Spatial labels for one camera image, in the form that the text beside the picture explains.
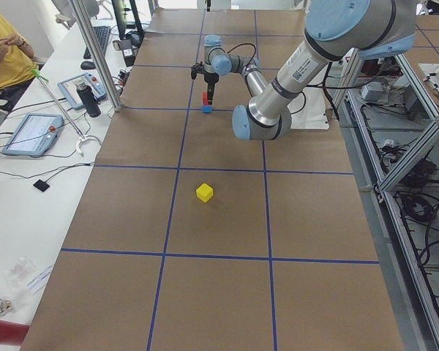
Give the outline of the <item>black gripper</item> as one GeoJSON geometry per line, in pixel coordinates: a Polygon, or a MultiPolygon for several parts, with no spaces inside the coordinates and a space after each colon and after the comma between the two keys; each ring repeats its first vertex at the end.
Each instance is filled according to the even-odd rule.
{"type": "Polygon", "coordinates": [[[207,72],[204,73],[204,80],[207,83],[207,104],[212,105],[213,104],[213,98],[214,98],[214,88],[215,84],[219,82],[220,77],[215,72],[207,72]]]}

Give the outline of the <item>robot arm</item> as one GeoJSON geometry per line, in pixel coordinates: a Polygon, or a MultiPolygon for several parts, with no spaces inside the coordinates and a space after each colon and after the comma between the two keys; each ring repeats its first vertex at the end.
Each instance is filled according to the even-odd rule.
{"type": "Polygon", "coordinates": [[[380,59],[413,47],[414,1],[312,1],[305,18],[304,40],[271,82],[246,56],[226,53],[219,36],[204,39],[205,73],[242,75],[252,96],[235,107],[234,135],[240,140],[276,140],[291,127],[288,105],[323,68],[352,48],[363,60],[380,59]]]}

